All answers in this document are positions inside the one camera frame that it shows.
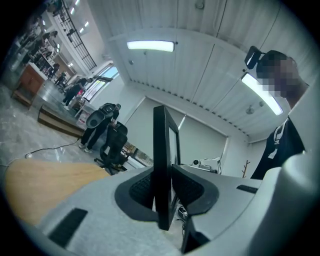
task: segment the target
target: black metal railing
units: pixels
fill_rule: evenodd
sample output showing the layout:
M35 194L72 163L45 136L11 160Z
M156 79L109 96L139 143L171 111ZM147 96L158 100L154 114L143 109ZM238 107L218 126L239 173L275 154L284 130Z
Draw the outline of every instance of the black metal railing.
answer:
M84 45L84 42L80 38L78 31L70 18L69 8L70 7L66 6L65 2L62 1L62 8L56 15L56 17L59 20L63 30L65 30L69 41L83 60L84 64L89 70L92 70L97 66L97 64L89 54L86 46Z

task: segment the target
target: white curtain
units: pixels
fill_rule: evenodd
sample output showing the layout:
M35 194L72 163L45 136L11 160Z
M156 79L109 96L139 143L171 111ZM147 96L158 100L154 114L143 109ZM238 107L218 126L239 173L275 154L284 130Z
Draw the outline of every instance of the white curtain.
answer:
M221 157L227 138L210 127L186 117L180 130L181 163L190 165L195 159Z
M149 98L145 98L130 117L125 126L128 128L128 142L136 146L151 159L154 158L154 108L161 106ZM167 107L176 125L179 126L184 115Z

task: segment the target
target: white ceiling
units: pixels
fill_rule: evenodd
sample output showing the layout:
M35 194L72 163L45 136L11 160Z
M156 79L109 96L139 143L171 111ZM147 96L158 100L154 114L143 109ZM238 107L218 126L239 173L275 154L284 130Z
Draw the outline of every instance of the white ceiling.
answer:
M101 37L123 80L162 90L221 117L254 140L266 138L290 110L275 116L241 82L250 46L293 57L301 77L320 82L318 47L277 0L89 0ZM178 42L174 52L129 50L127 41ZM246 114L252 105L255 112Z

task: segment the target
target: computer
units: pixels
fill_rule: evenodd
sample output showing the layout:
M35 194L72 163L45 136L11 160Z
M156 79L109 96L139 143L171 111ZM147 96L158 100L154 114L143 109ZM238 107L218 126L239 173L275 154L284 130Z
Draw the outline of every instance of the computer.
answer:
M153 163L151 184L158 226L169 230L178 202L172 184L172 165L180 165L181 157L178 126L165 106L153 109Z

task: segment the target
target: black jacket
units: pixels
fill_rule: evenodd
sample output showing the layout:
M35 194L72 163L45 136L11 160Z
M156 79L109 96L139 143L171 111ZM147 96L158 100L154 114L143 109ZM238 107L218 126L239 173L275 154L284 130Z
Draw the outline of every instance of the black jacket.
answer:
M292 121L288 118L282 125L267 138L262 158L251 179L262 180L269 169L281 167L289 157L305 150Z

